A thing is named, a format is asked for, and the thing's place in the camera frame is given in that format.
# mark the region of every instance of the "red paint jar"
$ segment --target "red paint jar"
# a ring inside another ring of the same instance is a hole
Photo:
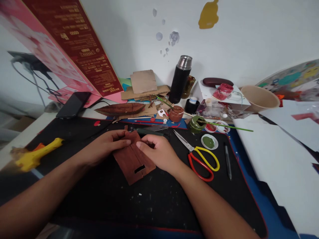
[[[225,100],[233,90],[234,88],[232,86],[222,83],[214,92],[213,96],[219,100]]]
[[[184,109],[180,106],[174,106],[169,112],[169,119],[173,122],[180,122],[183,118]]]

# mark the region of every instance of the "hand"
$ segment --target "hand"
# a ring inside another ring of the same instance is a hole
[[[108,131],[75,154],[72,159],[85,165],[96,166],[113,150],[121,149],[131,144],[131,140],[120,140],[128,133],[127,130],[121,129]]]
[[[174,175],[184,165],[174,149],[163,136],[148,134],[136,146],[146,154],[160,169]]]

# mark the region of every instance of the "smartphone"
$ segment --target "smartphone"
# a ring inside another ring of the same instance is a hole
[[[76,117],[87,100],[89,99],[91,92],[74,92],[65,105],[60,109],[57,118],[71,119]]]

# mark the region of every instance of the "brown boat model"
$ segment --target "brown boat model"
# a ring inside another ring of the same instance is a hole
[[[105,116],[122,116],[122,115],[133,115],[141,112],[145,105],[140,103],[125,103],[125,104],[114,104],[104,106],[96,109],[95,111]]]

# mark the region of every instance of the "black cutting mat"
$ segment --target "black cutting mat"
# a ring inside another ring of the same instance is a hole
[[[63,146],[41,159],[38,171],[44,175],[49,173],[103,132],[124,129],[126,125],[126,123],[110,124],[107,120],[101,120],[100,126],[94,126],[95,122],[95,119],[86,118],[54,119],[27,148],[33,150],[39,143],[46,145],[56,137],[66,141]],[[170,136],[170,143],[177,155],[189,166],[188,150],[172,130],[169,128],[161,132]],[[200,138],[205,132],[192,135],[185,129],[176,129],[176,131],[192,146],[202,146]],[[212,135],[219,142],[218,148],[213,150],[213,153],[219,159],[220,170],[214,172],[214,179],[208,184],[255,229],[261,238],[266,237],[267,229],[262,215],[248,189],[227,135],[220,133]],[[232,181],[227,174],[224,142],[229,147]],[[213,167],[216,167],[215,160],[208,153],[203,152],[203,155]],[[199,174],[204,177],[209,176],[209,173],[199,164],[194,163],[194,165]],[[80,218],[200,231],[199,223],[186,194],[170,174],[156,168],[143,179],[128,186],[112,155],[88,172],[69,192],[54,215],[55,221],[59,218]]]

